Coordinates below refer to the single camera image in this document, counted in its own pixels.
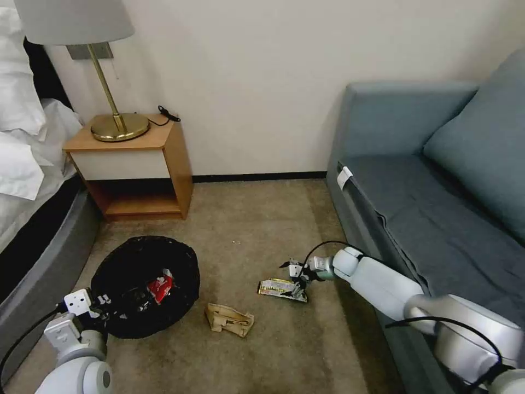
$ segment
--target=trash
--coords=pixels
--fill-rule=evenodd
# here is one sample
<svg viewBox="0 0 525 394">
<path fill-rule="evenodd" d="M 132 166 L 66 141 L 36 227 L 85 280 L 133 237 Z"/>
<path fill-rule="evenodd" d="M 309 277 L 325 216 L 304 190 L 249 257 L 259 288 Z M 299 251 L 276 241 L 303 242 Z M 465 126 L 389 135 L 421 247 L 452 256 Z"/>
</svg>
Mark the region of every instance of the trash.
<svg viewBox="0 0 525 394">
<path fill-rule="evenodd" d="M 212 331 L 221 332 L 225 329 L 239 335 L 241 338 L 248 335 L 255 319 L 249 313 L 243 314 L 229 306 L 218 304 L 208 304 L 205 314 Z"/>
<path fill-rule="evenodd" d="M 294 301 L 308 302 L 306 293 L 302 292 L 296 295 L 285 295 L 284 293 L 295 293 L 296 284 L 284 279 L 268 279 L 259 282 L 258 294 L 265 296 L 275 296 L 281 298 L 288 298 Z"/>
<path fill-rule="evenodd" d="M 110 300 L 106 329 L 117 338 L 144 338 L 168 328 L 199 298 L 199 286 L 195 251 L 149 235 L 120 245 L 91 279 L 93 295 Z"/>
<path fill-rule="evenodd" d="M 167 268 L 162 270 L 164 276 L 159 276 L 155 281 L 147 284 L 148 291 L 155 299 L 157 305 L 160 305 L 161 301 L 170 293 L 171 286 L 173 285 L 173 275 Z"/>
</svg>

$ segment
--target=white wall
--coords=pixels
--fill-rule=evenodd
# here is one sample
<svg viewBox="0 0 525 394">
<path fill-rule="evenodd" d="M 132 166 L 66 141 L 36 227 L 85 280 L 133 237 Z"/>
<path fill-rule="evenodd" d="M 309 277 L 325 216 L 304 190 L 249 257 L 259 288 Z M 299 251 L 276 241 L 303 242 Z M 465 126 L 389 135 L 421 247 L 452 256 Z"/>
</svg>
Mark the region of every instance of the white wall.
<svg viewBox="0 0 525 394">
<path fill-rule="evenodd" d="M 325 170 L 348 82 L 482 79 L 525 34 L 523 0 L 124 1 L 117 104 L 179 113 L 196 175 Z M 49 53 L 84 119 L 109 112 L 88 61 Z"/>
</svg>

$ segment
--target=lamp shade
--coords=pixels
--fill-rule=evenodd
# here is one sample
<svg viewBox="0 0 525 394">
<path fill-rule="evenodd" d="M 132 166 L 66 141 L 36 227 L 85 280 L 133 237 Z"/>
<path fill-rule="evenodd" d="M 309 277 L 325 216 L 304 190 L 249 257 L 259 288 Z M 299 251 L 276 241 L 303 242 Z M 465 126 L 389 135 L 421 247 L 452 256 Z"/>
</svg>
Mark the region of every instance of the lamp shade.
<svg viewBox="0 0 525 394">
<path fill-rule="evenodd" d="M 36 44 L 93 44 L 135 32 L 121 0 L 15 0 L 15 6 Z"/>
</svg>

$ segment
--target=black trash bag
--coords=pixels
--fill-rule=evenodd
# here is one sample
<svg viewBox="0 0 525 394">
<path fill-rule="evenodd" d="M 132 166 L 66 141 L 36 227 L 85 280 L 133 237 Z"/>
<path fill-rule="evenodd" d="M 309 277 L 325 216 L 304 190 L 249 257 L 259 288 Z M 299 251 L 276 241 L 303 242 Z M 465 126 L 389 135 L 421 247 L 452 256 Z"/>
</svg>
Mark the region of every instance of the black trash bag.
<svg viewBox="0 0 525 394">
<path fill-rule="evenodd" d="M 157 304 L 147 284 L 168 269 L 172 288 Z M 186 244 L 163 236 L 128 239 L 111 252 L 91 279 L 93 295 L 111 304 L 106 329 L 118 338 L 144 338 L 179 321 L 199 298 L 197 255 Z"/>
</svg>

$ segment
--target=floor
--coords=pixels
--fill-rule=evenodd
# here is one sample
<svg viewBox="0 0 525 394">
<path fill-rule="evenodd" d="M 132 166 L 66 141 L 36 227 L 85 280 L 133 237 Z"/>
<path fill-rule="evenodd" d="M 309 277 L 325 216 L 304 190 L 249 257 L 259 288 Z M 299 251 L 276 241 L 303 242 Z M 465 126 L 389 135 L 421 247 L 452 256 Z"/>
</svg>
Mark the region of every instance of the floor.
<svg viewBox="0 0 525 394">
<path fill-rule="evenodd" d="M 151 337 L 110 337 L 115 394 L 403 392 L 374 311 L 344 282 L 314 283 L 308 304 L 256 293 L 260 280 L 286 277 L 278 267 L 290 257 L 344 239 L 323 180 L 197 184 L 186 221 L 103 224 L 77 287 L 89 285 L 111 250 L 147 234 L 194 248 L 200 299 Z M 255 315 L 248 336 L 211 332 L 203 313 L 208 302 Z M 34 392 L 54 356 L 41 340 L 7 393 Z"/>
</svg>

